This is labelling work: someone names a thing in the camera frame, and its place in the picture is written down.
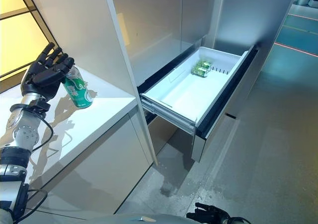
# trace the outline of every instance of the silver metal panel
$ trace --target silver metal panel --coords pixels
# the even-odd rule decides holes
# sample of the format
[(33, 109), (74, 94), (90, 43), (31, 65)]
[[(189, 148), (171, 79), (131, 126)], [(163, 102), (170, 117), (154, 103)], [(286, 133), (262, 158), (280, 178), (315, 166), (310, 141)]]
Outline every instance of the silver metal panel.
[(160, 116), (155, 117), (154, 120), (149, 123), (148, 128), (156, 155), (178, 129)]
[(215, 49), (242, 54), (261, 43), (266, 58), (292, 0), (223, 0)]
[(223, 0), (214, 0), (213, 10), (211, 16), (210, 30), (208, 35), (205, 37), (203, 46), (208, 48), (214, 48), (215, 38), (218, 31), (218, 26), (221, 17)]
[(113, 0), (136, 84), (180, 54), (181, 0)]
[(200, 162), (202, 152), (205, 146), (206, 140), (195, 135), (193, 137), (193, 146), (192, 146), (192, 153), (191, 153), (191, 158), (194, 161)]
[(214, 0), (182, 0), (181, 51), (209, 32)]

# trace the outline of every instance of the window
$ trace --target window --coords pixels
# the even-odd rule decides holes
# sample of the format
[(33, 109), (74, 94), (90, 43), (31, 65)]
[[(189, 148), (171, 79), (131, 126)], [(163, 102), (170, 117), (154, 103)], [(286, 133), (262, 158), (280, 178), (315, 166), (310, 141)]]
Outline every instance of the window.
[(0, 92), (21, 82), (25, 70), (53, 42), (33, 0), (1, 0)]

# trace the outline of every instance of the green can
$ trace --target green can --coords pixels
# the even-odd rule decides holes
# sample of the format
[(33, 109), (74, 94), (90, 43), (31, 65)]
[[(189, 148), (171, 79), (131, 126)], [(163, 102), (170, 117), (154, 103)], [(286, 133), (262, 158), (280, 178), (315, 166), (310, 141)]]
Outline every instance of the green can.
[(84, 82), (79, 70), (75, 66), (66, 74), (63, 85), (76, 107), (87, 108), (93, 103), (93, 99), (87, 89), (87, 83)]
[(200, 66), (194, 66), (191, 70), (192, 74), (198, 75), (200, 77), (206, 77), (208, 75), (208, 70)]
[(211, 70), (211, 67), (212, 67), (212, 63), (211, 62), (208, 62), (208, 61), (204, 61), (204, 60), (199, 60), (196, 64), (196, 66), (199, 66), (199, 67), (202, 67), (202, 68), (205, 68), (207, 69), (208, 71)]

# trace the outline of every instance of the yellow light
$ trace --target yellow light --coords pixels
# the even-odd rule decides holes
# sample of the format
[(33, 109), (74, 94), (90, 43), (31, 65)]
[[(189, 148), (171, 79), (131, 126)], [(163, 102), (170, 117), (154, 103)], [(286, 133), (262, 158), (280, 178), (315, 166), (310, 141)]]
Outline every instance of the yellow light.
[(125, 46), (127, 46), (130, 44), (130, 40), (129, 40), (129, 36), (128, 36), (128, 32), (127, 32), (127, 28), (126, 28), (126, 24), (125, 24), (125, 20), (124, 20), (124, 14), (118, 13), (117, 20), (119, 23), (121, 34), (123, 35), (123, 38), (124, 38)]
[(31, 13), (1, 20), (0, 29), (0, 75), (35, 60), (48, 44)]
[(25, 8), (23, 0), (1, 0), (0, 13), (7, 13), (16, 9)]

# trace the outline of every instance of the black wire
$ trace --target black wire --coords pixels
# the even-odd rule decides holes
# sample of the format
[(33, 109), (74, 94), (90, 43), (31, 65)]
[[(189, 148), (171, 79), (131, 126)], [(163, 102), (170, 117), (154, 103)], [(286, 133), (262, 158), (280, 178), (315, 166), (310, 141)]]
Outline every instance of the black wire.
[(239, 220), (239, 221), (245, 221), (245, 222), (247, 222), (248, 224), (252, 224), (249, 220), (246, 220), (245, 218), (241, 218), (241, 217), (231, 217), (231, 218), (230, 218), (230, 220), (231, 220), (230, 223), (233, 223), (236, 219)]
[(34, 112), (34, 111), (32, 112), (32, 114), (33, 114), (34, 116), (38, 117), (41, 121), (43, 121), (43, 122), (45, 123), (45, 125), (47, 125), (48, 128), (51, 130), (50, 137), (49, 137), (44, 143), (42, 143), (42, 144), (39, 145), (38, 147), (34, 148), (34, 149), (32, 150), (32, 152), (34, 152), (34, 151), (36, 151), (37, 149), (41, 148), (43, 145), (45, 145), (48, 141), (50, 141), (50, 139), (53, 137), (54, 131), (53, 131), (52, 126), (51, 126), (46, 120), (44, 120), (42, 116), (40, 116), (38, 113), (36, 113), (36, 112)]
[(38, 192), (42, 192), (44, 193), (44, 197), (42, 198), (42, 200), (34, 207), (34, 209), (32, 209), (30, 212), (28, 212), (26, 215), (24, 215), (23, 217), (19, 218), (18, 220), (16, 220), (14, 222), (14, 224), (18, 224), (20, 221), (26, 219), (28, 216), (30, 216), (32, 213), (34, 213), (39, 206), (41, 206), (41, 204), (44, 202), (44, 200), (48, 197), (48, 192), (45, 191), (44, 189), (29, 189), (28, 192), (36, 192), (32, 197), (30, 197), (28, 199), (28, 202), (38, 193)]

